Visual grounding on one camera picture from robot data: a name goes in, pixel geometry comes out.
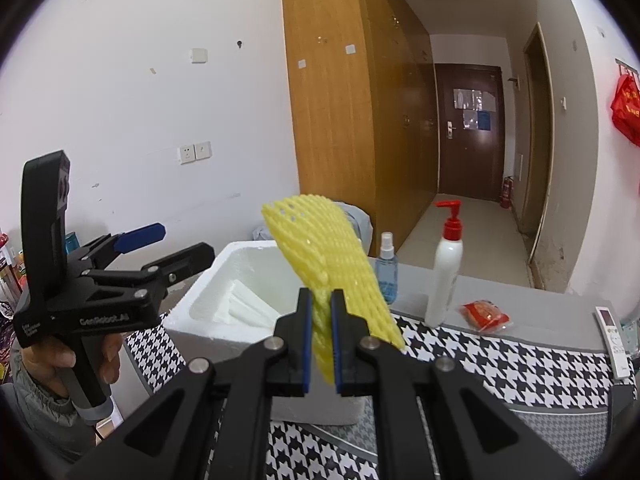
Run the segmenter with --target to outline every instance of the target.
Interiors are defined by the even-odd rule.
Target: yellow foam net
[[[313,293],[313,352],[329,383],[334,382],[330,300],[336,288],[344,291],[347,311],[367,320],[371,335],[404,347],[362,245],[337,205],[322,196],[300,195],[265,204],[262,215],[285,258]]]

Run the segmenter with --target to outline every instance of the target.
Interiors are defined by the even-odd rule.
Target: floor
[[[460,274],[492,282],[533,286],[526,263],[527,251],[511,211],[501,208],[497,202],[462,196],[440,194],[433,202],[455,199],[462,200],[460,219],[464,251]],[[436,247],[448,215],[448,208],[437,208],[432,203],[399,249],[400,263],[433,269]]]

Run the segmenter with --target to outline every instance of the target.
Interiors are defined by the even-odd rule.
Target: styrofoam box
[[[217,363],[238,357],[249,345],[271,335],[265,328],[212,320],[233,280],[243,282],[280,314],[295,311],[303,286],[275,242],[229,244],[164,319],[164,328],[185,361],[206,357]],[[364,399],[340,397],[313,362],[309,393],[303,398],[275,397],[271,418],[346,425],[355,424],[363,411]]]

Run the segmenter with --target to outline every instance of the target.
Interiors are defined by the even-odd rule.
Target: wooden wardrobe
[[[383,231],[399,248],[437,189],[429,34],[404,0],[283,6],[301,192],[366,211],[372,254]]]

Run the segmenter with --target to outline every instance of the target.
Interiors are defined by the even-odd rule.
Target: spray bottle
[[[389,232],[382,233],[376,278],[386,304],[392,304],[398,296],[398,258],[394,251],[394,236]]]
[[[431,328],[440,325],[447,315],[462,261],[462,223],[458,219],[460,200],[437,202],[436,207],[449,207],[451,216],[444,224],[433,264],[434,289],[424,315],[425,324]]]

